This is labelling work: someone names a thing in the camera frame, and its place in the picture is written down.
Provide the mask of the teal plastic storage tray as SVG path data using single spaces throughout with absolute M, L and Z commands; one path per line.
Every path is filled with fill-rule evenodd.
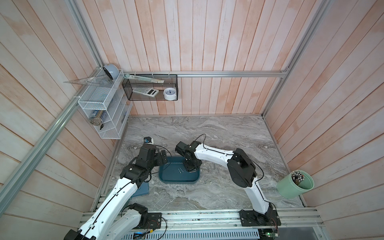
M 190 174 L 184 167 L 183 157 L 171 157 L 168 159 L 168 163 L 160 166 L 159 179 L 165 184 L 195 184 L 201 175 L 200 170 Z M 184 172 L 179 173 L 178 169 L 182 169 Z

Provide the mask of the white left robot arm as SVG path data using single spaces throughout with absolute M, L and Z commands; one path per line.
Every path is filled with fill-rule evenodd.
M 145 143 L 138 156 L 125 166 L 116 185 L 97 211 L 78 230 L 70 230 L 65 240 L 119 240 L 130 230 L 143 224 L 143 215 L 148 210 L 141 205 L 129 207 L 128 212 L 118 221 L 116 217 L 126 202 L 151 176 L 152 169 L 168 163 L 172 154 L 166 148 Z

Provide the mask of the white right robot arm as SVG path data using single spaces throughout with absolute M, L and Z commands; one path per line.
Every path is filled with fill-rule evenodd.
M 179 142 L 175 151 L 185 158 L 183 164 L 188 172 L 198 170 L 202 161 L 209 161 L 228 169 L 232 181 L 245 190 L 252 203 L 252 210 L 239 211 L 243 227 L 281 225 L 275 205 L 266 200 L 260 188 L 256 165 L 242 149 L 226 151 L 193 141 L 189 145 Z

